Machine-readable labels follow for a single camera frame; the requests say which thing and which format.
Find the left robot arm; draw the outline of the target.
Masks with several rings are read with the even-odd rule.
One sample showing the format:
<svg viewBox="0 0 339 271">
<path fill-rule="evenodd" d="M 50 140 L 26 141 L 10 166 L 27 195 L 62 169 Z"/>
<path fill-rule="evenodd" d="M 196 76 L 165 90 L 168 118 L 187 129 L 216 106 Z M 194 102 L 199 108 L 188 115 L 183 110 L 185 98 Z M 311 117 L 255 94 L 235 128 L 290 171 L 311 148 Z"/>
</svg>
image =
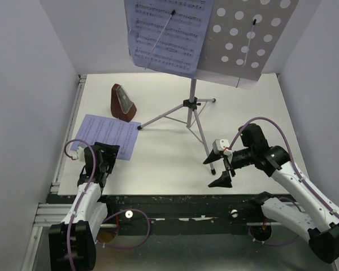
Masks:
<svg viewBox="0 0 339 271">
<path fill-rule="evenodd" d="M 101 223 L 110 222 L 114 209 L 100 202 L 107 177 L 112 173 L 120 147 L 80 140 L 71 160 L 83 166 L 77 182 L 77 195 L 65 218 L 49 229 L 51 270 L 93 270 L 95 239 Z"/>
</svg>

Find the lilac perforated music stand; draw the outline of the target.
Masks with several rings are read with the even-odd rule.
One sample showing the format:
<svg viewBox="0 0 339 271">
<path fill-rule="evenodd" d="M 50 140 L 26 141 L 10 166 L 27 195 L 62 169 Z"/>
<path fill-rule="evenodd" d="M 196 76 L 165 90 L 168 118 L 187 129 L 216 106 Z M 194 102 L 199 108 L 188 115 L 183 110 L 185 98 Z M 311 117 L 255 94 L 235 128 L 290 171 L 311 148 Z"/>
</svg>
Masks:
<svg viewBox="0 0 339 271">
<path fill-rule="evenodd" d="M 199 57 L 184 100 L 188 129 L 199 124 L 207 99 L 195 95 L 198 80 L 244 88 L 257 82 L 297 1 L 213 1 L 214 5 Z"/>
</svg>

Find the lilac sheet music page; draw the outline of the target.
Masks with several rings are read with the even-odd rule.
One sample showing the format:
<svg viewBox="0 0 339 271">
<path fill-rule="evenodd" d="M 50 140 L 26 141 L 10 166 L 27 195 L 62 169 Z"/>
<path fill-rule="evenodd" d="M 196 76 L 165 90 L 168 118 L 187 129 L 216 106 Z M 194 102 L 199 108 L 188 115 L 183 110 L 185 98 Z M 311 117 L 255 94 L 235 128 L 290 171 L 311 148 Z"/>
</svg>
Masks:
<svg viewBox="0 0 339 271">
<path fill-rule="evenodd" d="M 133 64 L 193 78 L 213 5 L 213 1 L 125 1 Z"/>
<path fill-rule="evenodd" d="M 110 117 L 86 114 L 75 139 L 81 139 L 90 145 L 95 142 L 120 146 L 117 158 L 130 161 L 136 144 L 141 123 L 129 123 Z"/>
</svg>

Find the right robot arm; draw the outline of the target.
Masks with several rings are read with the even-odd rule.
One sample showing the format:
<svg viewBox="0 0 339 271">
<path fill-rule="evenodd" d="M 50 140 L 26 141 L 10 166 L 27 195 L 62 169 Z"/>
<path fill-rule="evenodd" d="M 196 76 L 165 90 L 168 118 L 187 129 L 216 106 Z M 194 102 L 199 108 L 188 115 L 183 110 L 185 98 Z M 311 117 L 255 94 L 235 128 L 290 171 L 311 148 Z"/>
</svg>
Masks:
<svg viewBox="0 0 339 271">
<path fill-rule="evenodd" d="M 254 165 L 281 185 L 305 211 L 296 211 L 263 192 L 249 206 L 249 216 L 255 221 L 266 217 L 279 222 L 303 238 L 320 260 L 333 263 L 339 258 L 339 206 L 300 171 L 290 151 L 281 146 L 269 146 L 259 125 L 244 125 L 237 135 L 244 146 L 238 151 L 233 151 L 226 139 L 214 140 L 204 163 L 222 159 L 225 170 L 209 187 L 231 188 L 235 171 Z"/>
</svg>

